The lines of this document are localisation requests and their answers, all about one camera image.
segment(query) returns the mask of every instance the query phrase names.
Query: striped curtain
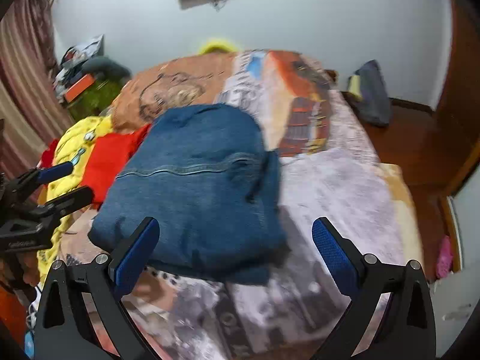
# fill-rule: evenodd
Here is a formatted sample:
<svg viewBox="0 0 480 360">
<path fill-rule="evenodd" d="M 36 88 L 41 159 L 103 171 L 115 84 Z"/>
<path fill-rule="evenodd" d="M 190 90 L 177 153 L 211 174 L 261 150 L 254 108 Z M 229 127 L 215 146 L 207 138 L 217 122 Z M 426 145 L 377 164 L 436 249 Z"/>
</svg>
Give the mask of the striped curtain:
<svg viewBox="0 0 480 360">
<path fill-rule="evenodd" d="M 52 88 L 57 71 L 49 0 L 14 0 L 0 22 L 0 166 L 8 177 L 34 167 L 73 124 Z"/>
</svg>

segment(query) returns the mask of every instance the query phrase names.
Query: wooden floor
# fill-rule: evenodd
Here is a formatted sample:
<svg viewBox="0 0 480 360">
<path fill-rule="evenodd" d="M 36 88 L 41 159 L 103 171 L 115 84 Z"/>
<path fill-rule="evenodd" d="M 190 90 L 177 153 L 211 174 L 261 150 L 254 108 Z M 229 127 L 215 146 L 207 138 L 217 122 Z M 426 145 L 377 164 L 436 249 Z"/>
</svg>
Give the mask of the wooden floor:
<svg viewBox="0 0 480 360">
<path fill-rule="evenodd" d="M 397 164 L 417 210 L 427 279 L 435 279 L 440 243 L 446 233 L 438 196 L 464 163 L 471 142 L 453 120 L 394 105 L 388 127 L 363 126 L 384 163 Z"/>
</svg>

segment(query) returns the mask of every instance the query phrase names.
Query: folded blue jeans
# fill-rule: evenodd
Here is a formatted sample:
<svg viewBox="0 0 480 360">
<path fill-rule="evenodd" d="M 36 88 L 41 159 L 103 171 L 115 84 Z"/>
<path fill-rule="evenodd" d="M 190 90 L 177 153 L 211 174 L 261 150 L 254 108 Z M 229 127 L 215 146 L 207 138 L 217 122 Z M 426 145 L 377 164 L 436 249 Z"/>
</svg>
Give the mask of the folded blue jeans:
<svg viewBox="0 0 480 360">
<path fill-rule="evenodd" d="M 286 244 L 278 220 L 279 161 L 247 113 L 225 105 L 169 109 L 107 193 L 90 240 L 111 251 L 145 216 L 160 224 L 149 265 L 243 284 L 267 282 Z"/>
</svg>

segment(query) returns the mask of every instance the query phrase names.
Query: silver bolt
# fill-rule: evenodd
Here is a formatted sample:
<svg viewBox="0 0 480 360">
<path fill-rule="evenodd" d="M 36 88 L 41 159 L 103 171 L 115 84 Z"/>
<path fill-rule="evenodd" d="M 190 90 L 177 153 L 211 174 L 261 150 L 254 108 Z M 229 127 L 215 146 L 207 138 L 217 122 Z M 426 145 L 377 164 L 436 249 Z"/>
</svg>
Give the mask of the silver bolt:
<svg viewBox="0 0 480 360">
<path fill-rule="evenodd" d="M 97 264 L 103 264 L 105 263 L 109 257 L 106 254 L 99 254 L 97 257 L 95 257 L 95 262 Z"/>
<path fill-rule="evenodd" d="M 367 264 L 375 264 L 378 261 L 377 257 L 370 253 L 366 254 L 363 258 Z"/>
<path fill-rule="evenodd" d="M 60 259 L 56 259 L 54 262 L 52 262 L 52 268 L 53 269 L 59 269 L 63 264 L 63 261 Z"/>
<path fill-rule="evenodd" d="M 412 261 L 410 261 L 410 266 L 413 269 L 420 269 L 422 267 L 416 259 L 413 259 Z"/>
</svg>

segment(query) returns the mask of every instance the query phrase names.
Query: bed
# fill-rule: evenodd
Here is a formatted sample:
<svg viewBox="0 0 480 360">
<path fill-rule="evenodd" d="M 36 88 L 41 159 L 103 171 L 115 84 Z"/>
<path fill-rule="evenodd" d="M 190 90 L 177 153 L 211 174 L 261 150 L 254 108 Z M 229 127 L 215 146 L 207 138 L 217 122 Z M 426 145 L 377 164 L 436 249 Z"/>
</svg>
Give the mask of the bed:
<svg viewBox="0 0 480 360">
<path fill-rule="evenodd" d="M 311 240 L 326 216 L 363 253 L 384 263 L 423 261 L 412 199 L 401 169 L 379 162 L 368 136 L 319 61 L 295 52 L 208 54 L 137 74 L 111 108 L 129 133 L 170 107 L 226 103 L 251 114 L 282 166 L 279 215 L 289 256 L 267 286 L 207 282 L 147 267 L 122 299 L 164 359 L 308 359 L 350 298 L 340 294 Z M 87 234 L 89 208 L 63 234 L 58 257 L 89 263 L 102 252 Z M 357 352 L 368 347 L 383 297 Z M 104 348 L 115 352 L 91 299 L 87 309 Z"/>
</svg>

